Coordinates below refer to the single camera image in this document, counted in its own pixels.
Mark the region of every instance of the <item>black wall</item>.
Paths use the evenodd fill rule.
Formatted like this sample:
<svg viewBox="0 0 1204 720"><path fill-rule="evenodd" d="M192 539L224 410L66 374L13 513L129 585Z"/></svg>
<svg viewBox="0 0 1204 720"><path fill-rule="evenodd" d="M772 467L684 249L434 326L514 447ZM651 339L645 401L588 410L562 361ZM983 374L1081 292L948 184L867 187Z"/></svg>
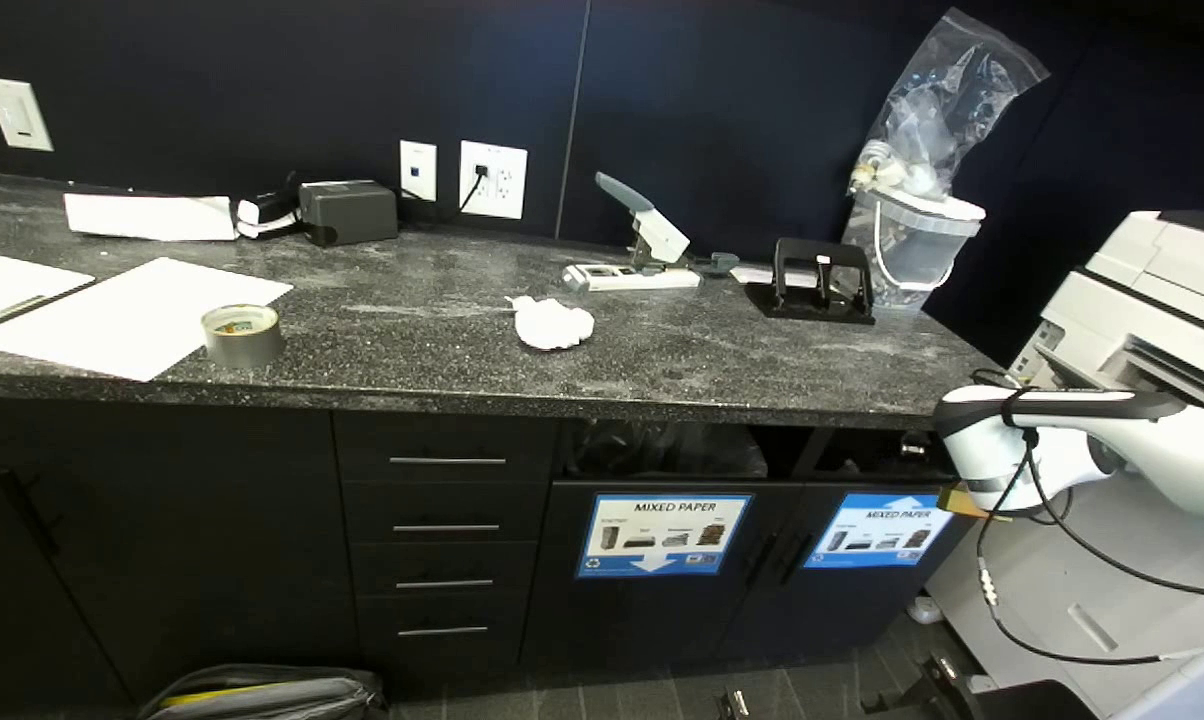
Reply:
<svg viewBox="0 0 1204 720"><path fill-rule="evenodd" d="M1127 206L1204 206L1204 0L959 0L1051 79L954 187L988 206L928 313L1007 361ZM627 239L607 169L699 249L841 236L844 177L941 0L0 0L56 157L156 190L371 172L384 137L532 149L528 231Z"/></svg>

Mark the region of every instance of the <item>white paper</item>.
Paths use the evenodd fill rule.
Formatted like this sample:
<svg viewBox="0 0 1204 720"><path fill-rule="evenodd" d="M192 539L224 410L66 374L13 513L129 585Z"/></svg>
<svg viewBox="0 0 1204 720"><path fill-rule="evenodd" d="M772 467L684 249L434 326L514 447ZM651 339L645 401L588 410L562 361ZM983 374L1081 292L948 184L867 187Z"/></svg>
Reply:
<svg viewBox="0 0 1204 720"><path fill-rule="evenodd" d="M203 344L200 315L218 303L270 303L287 285L150 260L80 295L0 324L0 352L156 379Z"/></svg>
<svg viewBox="0 0 1204 720"><path fill-rule="evenodd" d="M733 269L735 285L772 285L772 269L739 263ZM814 272L782 272L786 289L814 289Z"/></svg>
<svg viewBox="0 0 1204 720"><path fill-rule="evenodd" d="M0 315L63 295L91 276L0 257Z"/></svg>
<svg viewBox="0 0 1204 720"><path fill-rule="evenodd" d="M159 245L239 239L226 194L91 194L63 190L80 236L134 236Z"/></svg>

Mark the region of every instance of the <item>label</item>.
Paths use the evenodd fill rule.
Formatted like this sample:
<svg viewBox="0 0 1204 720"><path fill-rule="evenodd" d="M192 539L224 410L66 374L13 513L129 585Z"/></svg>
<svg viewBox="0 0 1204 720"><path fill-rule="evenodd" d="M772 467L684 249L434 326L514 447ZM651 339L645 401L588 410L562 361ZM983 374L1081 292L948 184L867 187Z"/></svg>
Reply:
<svg viewBox="0 0 1204 720"><path fill-rule="evenodd" d="M579 576L714 576L751 494L600 494Z"/></svg>
<svg viewBox="0 0 1204 720"><path fill-rule="evenodd" d="M804 568L917 568L948 521L934 494L846 490Z"/></svg>

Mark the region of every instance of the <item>countertop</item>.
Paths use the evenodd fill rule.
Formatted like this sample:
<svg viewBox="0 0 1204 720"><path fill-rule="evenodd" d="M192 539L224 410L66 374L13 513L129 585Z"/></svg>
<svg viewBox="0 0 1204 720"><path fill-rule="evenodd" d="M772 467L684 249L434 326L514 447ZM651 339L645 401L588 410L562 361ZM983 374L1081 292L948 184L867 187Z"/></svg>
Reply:
<svg viewBox="0 0 1204 720"><path fill-rule="evenodd" d="M0 177L0 257L97 278L150 257L292 285L285 352L264 379L224 374L203 348L150 383L0 354L0 401L639 414L735 424L921 428L941 392L988 361L928 315L767 318L733 278L695 292L566 292L566 260L618 260L551 239L403 231L317 249L304 231L249 245L71 236L63 184ZM502 295L556 295L595 315L570 352L514 339Z"/></svg>

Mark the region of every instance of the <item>cabinet door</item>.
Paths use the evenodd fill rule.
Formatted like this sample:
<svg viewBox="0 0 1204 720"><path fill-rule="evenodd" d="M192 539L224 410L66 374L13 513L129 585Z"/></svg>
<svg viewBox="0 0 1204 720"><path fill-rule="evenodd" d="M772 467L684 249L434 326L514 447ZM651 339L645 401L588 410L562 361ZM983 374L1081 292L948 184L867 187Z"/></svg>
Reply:
<svg viewBox="0 0 1204 720"><path fill-rule="evenodd" d="M0 711L124 709L84 619L0 490Z"/></svg>
<svg viewBox="0 0 1204 720"><path fill-rule="evenodd" d="M962 533L951 521L917 568L804 572L844 490L941 490L934 485L800 481L761 487L754 580L726 626L726 651L819 651L884 633Z"/></svg>
<svg viewBox="0 0 1204 720"><path fill-rule="evenodd" d="M695 494L749 490L751 485L699 481L622 481L602 490ZM721 651L722 626L749 585L754 523L742 515L721 576L651 576L651 580L579 580L579 551L592 528L600 485L556 481L540 539L540 568L528 613L523 665L532 673L562 666L665 666Z"/></svg>
<svg viewBox="0 0 1204 720"><path fill-rule="evenodd" d="M134 695L351 657L326 414L0 406L0 467Z"/></svg>

